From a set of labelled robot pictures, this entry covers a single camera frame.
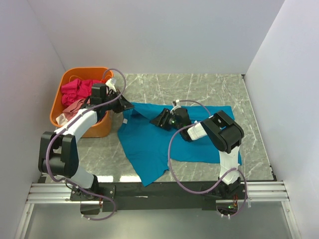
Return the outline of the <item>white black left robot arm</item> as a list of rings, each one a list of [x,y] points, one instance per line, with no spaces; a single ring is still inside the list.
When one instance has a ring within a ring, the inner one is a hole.
[[[101,196],[96,175],[79,165],[78,140],[108,111],[121,113],[134,108],[112,84],[94,84],[78,113],[63,127],[44,132],[40,140],[38,169],[55,182],[64,180],[88,200]]]

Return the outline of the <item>blue t shirt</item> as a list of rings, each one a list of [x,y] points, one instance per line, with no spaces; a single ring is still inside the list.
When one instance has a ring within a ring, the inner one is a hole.
[[[209,137],[186,142],[176,130],[161,129],[150,123],[164,108],[172,106],[133,103],[134,108],[123,113],[124,121],[118,138],[127,159],[142,184],[147,186],[160,178],[168,167],[168,159],[185,162],[220,163],[219,151]]]

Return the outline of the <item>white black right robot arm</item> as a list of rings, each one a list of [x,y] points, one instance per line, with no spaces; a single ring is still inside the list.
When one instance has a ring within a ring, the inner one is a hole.
[[[220,157],[219,181],[212,195],[229,199],[236,194],[241,183],[238,156],[244,131],[226,112],[218,111],[203,121],[192,123],[186,108],[165,108],[150,123],[164,130],[179,130],[187,142],[209,137]]]

